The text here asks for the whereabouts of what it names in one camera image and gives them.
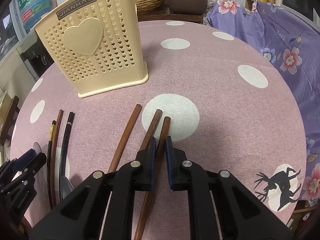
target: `heart emblem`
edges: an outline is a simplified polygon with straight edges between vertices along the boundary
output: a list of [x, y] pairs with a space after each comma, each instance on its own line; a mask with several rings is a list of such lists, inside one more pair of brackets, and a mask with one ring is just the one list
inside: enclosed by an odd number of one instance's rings
[[74, 52], [92, 56], [100, 45], [103, 26], [96, 18], [88, 18], [65, 30], [63, 42]]

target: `beige plastic utensil holder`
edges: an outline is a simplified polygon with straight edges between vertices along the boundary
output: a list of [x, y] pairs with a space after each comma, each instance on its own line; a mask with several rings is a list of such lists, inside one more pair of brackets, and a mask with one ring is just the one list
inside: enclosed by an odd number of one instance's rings
[[81, 98], [148, 80], [135, 0], [67, 0], [34, 28]]

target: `window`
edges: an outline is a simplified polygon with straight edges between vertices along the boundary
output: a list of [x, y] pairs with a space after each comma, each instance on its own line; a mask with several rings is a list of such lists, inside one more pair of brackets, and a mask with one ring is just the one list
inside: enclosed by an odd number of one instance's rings
[[18, 42], [10, 15], [9, 6], [0, 16], [0, 60]]

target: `pink tablecloth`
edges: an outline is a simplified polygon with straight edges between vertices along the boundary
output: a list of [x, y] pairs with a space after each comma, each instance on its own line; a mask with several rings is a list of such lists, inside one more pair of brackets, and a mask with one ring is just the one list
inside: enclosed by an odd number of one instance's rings
[[[183, 149], [188, 159], [209, 171], [227, 169], [253, 193], [267, 194], [264, 204], [286, 223], [295, 207], [289, 199], [299, 196], [306, 163], [303, 124], [289, 88], [278, 71], [241, 40], [203, 25], [166, 23], [139, 24], [150, 76], [145, 84], [81, 99], [53, 64], [21, 108], [11, 158], [21, 156], [35, 141], [46, 151], [50, 125], [59, 109], [65, 111], [58, 141], [61, 147], [68, 113], [73, 111], [67, 174], [77, 186], [93, 171], [108, 170], [139, 103], [143, 113], [119, 166], [134, 159], [154, 111], [160, 108], [163, 118], [172, 118], [174, 146]], [[290, 182], [290, 188], [279, 188], [285, 181], [273, 175], [280, 171], [286, 172], [284, 180]], [[266, 177], [255, 188], [260, 172]], [[32, 225], [48, 210], [44, 174], [45, 170], [39, 174], [38, 195], [26, 213]], [[143, 239], [188, 239], [187, 193], [169, 189], [165, 166], [161, 177]], [[265, 192], [271, 183], [276, 189]], [[278, 211], [281, 195], [288, 204]], [[143, 193], [138, 192], [133, 234], [142, 199]]]

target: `wooden chair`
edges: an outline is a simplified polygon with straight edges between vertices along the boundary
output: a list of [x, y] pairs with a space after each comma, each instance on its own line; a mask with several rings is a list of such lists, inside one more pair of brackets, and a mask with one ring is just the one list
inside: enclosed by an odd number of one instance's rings
[[14, 96], [11, 99], [11, 102], [8, 106], [8, 110], [4, 117], [4, 122], [2, 127], [0, 128], [0, 166], [3, 164], [4, 161], [4, 142], [8, 140], [11, 142], [11, 136], [8, 134], [9, 129], [11, 126], [15, 125], [16, 119], [14, 119], [14, 115], [17, 112], [19, 114], [20, 109], [18, 108], [19, 98]]

